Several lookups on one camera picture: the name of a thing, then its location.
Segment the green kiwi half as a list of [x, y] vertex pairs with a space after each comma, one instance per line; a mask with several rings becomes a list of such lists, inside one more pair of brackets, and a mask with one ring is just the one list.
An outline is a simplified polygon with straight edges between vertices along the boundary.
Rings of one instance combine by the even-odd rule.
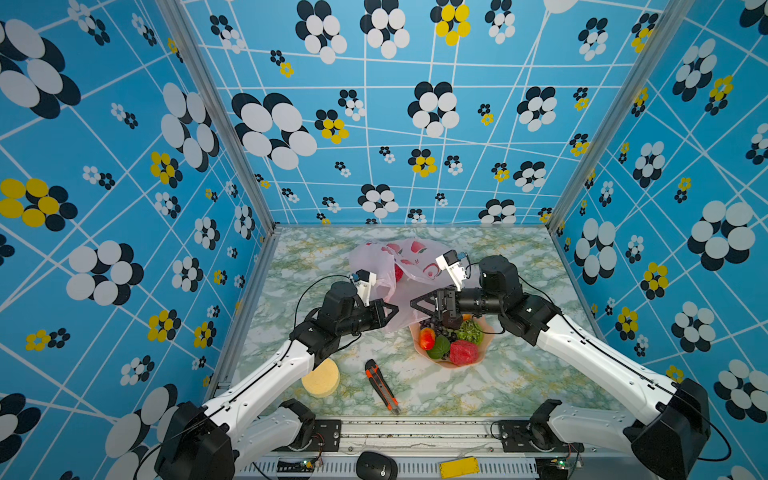
[[480, 345], [485, 338], [484, 330], [474, 320], [463, 321], [456, 333], [457, 339]]

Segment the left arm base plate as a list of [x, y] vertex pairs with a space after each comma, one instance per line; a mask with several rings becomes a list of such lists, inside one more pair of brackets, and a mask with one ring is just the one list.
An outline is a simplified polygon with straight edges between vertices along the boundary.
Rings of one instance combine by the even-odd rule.
[[340, 419], [317, 419], [312, 429], [302, 427], [293, 443], [274, 449], [275, 452], [338, 452], [340, 448], [342, 421]]

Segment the red orange mango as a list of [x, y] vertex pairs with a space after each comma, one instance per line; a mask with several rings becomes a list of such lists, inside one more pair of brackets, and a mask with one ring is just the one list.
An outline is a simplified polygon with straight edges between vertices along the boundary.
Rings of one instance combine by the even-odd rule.
[[423, 328], [419, 332], [419, 346], [424, 351], [430, 351], [434, 348], [436, 334], [432, 328]]

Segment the red strawberry fruit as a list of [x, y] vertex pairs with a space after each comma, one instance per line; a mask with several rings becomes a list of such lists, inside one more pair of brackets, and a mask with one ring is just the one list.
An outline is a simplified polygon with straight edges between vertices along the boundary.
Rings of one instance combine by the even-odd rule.
[[404, 277], [404, 271], [398, 264], [394, 265], [394, 271], [395, 271], [395, 282], [399, 283]]

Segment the yellow round sponge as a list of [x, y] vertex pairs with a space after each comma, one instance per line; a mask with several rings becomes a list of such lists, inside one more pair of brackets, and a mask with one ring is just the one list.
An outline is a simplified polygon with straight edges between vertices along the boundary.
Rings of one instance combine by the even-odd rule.
[[340, 384], [340, 371], [336, 362], [328, 358], [301, 379], [307, 393], [315, 398], [332, 395]]

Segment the dark grape bunch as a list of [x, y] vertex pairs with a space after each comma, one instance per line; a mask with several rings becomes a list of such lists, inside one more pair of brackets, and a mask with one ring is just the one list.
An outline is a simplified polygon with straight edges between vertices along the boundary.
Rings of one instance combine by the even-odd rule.
[[444, 325], [438, 324], [434, 324], [433, 329], [437, 337], [444, 336], [450, 342], [456, 341], [458, 339], [458, 331], [456, 329], [447, 328]]

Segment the yellow tag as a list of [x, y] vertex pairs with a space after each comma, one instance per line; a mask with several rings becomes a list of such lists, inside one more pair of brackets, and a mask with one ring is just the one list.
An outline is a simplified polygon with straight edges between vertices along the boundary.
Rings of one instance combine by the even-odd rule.
[[450, 460], [442, 462], [439, 465], [439, 475], [441, 479], [454, 479], [467, 475], [478, 474], [479, 472], [479, 461], [475, 457], [464, 457]]

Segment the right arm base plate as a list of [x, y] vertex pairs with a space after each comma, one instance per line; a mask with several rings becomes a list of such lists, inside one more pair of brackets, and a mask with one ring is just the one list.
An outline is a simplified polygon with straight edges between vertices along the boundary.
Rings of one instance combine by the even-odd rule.
[[582, 443], [559, 440], [546, 424], [531, 424], [528, 420], [497, 420], [491, 424], [491, 436], [502, 444], [505, 453], [584, 452]]

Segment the pink plastic bag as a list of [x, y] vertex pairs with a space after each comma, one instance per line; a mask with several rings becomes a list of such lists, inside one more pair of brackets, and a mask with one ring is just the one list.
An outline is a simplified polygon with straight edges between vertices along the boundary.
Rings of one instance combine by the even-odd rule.
[[[384, 327], [385, 332], [391, 333], [428, 318], [414, 310], [410, 301], [453, 285], [448, 274], [440, 271], [436, 264], [436, 258], [448, 250], [449, 247], [440, 242], [420, 238], [369, 240], [352, 250], [350, 270], [363, 269], [377, 275], [371, 301], [383, 299], [399, 307], [399, 313]], [[395, 282], [395, 264], [404, 271], [399, 283]]]

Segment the black computer mouse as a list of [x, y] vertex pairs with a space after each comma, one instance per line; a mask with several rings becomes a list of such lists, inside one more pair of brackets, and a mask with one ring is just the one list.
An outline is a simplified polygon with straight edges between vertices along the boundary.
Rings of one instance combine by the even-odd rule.
[[363, 451], [356, 461], [355, 473], [361, 480], [396, 480], [398, 465], [389, 456], [374, 451]]

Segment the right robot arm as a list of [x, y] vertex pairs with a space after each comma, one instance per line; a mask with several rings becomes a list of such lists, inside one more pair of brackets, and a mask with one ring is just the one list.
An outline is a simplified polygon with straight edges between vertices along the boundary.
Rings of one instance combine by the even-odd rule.
[[633, 456], [661, 479], [686, 479], [702, 461], [714, 428], [708, 394], [699, 383], [677, 383], [608, 346], [501, 255], [479, 261], [476, 287], [465, 286], [465, 269], [455, 252], [439, 258], [438, 265], [451, 285], [413, 298], [412, 308], [434, 320], [494, 315], [503, 332], [558, 357], [620, 402], [621, 409], [610, 411], [545, 401], [528, 422], [536, 449], [575, 443], [603, 447]]

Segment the aluminium front rail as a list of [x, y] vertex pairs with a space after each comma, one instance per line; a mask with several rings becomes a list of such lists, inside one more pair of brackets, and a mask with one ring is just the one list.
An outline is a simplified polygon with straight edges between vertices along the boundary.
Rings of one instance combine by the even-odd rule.
[[655, 479], [634, 457], [584, 445], [583, 453], [505, 453], [490, 434], [493, 419], [406, 417], [340, 419], [338, 452], [265, 454], [232, 479], [358, 479], [363, 451], [393, 458], [397, 479], [441, 479], [442, 462], [475, 457], [480, 472], [454, 479]]

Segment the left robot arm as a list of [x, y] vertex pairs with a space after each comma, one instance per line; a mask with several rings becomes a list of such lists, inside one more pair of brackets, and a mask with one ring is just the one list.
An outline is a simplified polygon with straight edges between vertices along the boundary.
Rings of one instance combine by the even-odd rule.
[[295, 400], [271, 415], [264, 410], [343, 350], [343, 337], [382, 329], [398, 311], [383, 299], [361, 298], [350, 281], [334, 283], [268, 361], [204, 404], [178, 407], [155, 452], [153, 473], [160, 479], [232, 479], [275, 449], [301, 447], [311, 436], [313, 413]]

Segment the orange black utility knife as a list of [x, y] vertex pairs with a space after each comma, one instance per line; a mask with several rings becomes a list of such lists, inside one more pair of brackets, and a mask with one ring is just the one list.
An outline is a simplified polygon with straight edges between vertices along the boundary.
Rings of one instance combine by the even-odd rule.
[[375, 360], [369, 359], [366, 361], [365, 373], [369, 383], [382, 400], [387, 410], [394, 415], [399, 415], [400, 408], [398, 401], [381, 374], [381, 370]]

